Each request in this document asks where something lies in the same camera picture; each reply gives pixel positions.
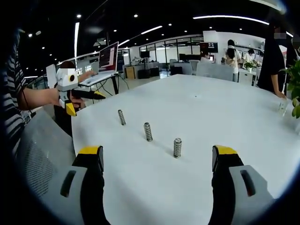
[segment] ceiling light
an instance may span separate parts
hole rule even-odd
[[[75,23],[75,37],[74,37],[74,57],[77,57],[77,41],[78,41],[78,31],[79,31],[79,22]]]
[[[141,34],[146,34],[146,33],[148,33],[148,32],[151,32],[151,31],[153,31],[153,30],[157,30],[157,29],[162,28],[162,27],[163,27],[163,26],[158,26],[158,27],[152,28],[152,29],[150,29],[150,30],[147,30],[147,31],[145,31],[145,32],[143,32],[143,33],[141,33]]]
[[[243,16],[236,16],[236,15],[204,15],[204,16],[193,17],[194,20],[206,19],[206,18],[234,18],[234,19],[251,20],[251,21],[254,21],[254,22],[259,22],[259,23],[263,23],[265,25],[269,25],[268,22],[265,22],[265,21],[262,21],[262,20],[257,20],[257,19],[253,19],[253,18],[249,18],[249,17],[243,17]],[[293,35],[289,32],[286,32],[286,34],[293,37]]]
[[[24,77],[25,79],[30,79],[30,78],[37,78],[38,76],[26,76]]]
[[[128,40],[126,40],[126,41],[123,41],[123,42],[122,42],[121,44],[119,44],[118,46],[121,46],[121,45],[127,43],[128,41],[130,41],[130,40],[128,39]]]

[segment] laptop screen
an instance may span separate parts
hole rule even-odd
[[[99,52],[99,72],[117,71],[118,45],[119,43],[116,42]]]

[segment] white round table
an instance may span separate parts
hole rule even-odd
[[[104,147],[104,209],[122,225],[208,224],[213,207],[212,146],[236,150],[278,198],[300,159],[291,104],[234,82],[175,75],[89,106],[72,118],[75,151]],[[122,126],[118,109],[123,111]],[[143,130],[149,122],[153,141]],[[173,141],[182,139],[181,157]]]

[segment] striped shirt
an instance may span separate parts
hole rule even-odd
[[[19,40],[20,33],[17,31],[11,54],[5,63],[4,68],[0,69],[1,76],[3,76],[4,80],[4,87],[1,92],[4,104],[4,115],[2,116],[2,119],[4,120],[6,128],[8,149],[12,150],[13,155],[16,155],[16,149],[25,126],[17,102],[17,96],[21,94],[25,85],[23,71],[20,68],[18,60],[17,47]]]

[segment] compression spring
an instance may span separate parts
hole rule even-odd
[[[174,157],[175,158],[179,158],[181,156],[181,139],[180,138],[176,138],[174,140]]]
[[[153,138],[152,138],[150,124],[149,123],[145,123],[144,124],[144,129],[145,129],[145,134],[146,134],[147,141],[151,142],[153,140]]]
[[[125,122],[124,115],[123,115],[123,112],[122,112],[121,109],[118,110],[118,114],[119,114],[119,117],[120,117],[120,120],[121,120],[121,124],[125,125],[126,122]]]

